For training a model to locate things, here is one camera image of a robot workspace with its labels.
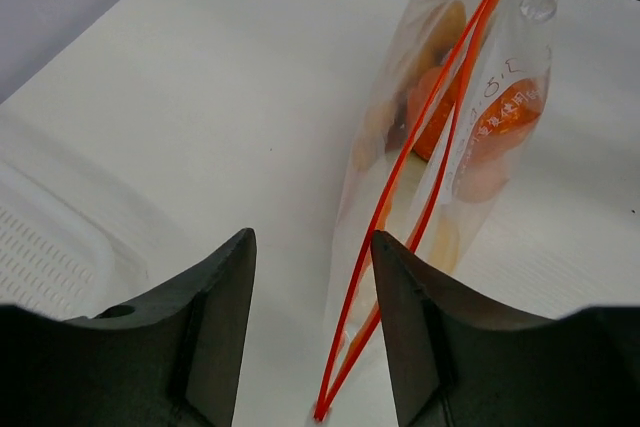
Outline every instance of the white table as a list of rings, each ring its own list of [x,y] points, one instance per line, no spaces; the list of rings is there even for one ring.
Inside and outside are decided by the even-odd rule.
[[[406,2],[122,0],[3,105],[126,180],[197,242],[154,283],[256,229],[235,425],[302,425],[314,401],[348,149]],[[549,111],[460,269],[483,292],[548,315],[640,301],[640,5],[560,2]],[[515,241],[500,240],[504,230]],[[333,414],[335,426],[394,425],[385,369],[356,380]]]

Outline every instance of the transparent plastic bag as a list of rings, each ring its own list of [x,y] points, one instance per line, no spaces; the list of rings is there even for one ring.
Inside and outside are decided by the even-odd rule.
[[[379,322],[374,230],[455,276],[544,109],[555,12],[556,0],[410,0],[351,151],[317,413]],[[329,388],[339,357],[342,378]]]

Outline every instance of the white basket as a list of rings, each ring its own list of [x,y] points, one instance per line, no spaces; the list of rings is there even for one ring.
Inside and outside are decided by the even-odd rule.
[[[113,272],[99,230],[0,162],[0,303],[55,319],[91,317]]]

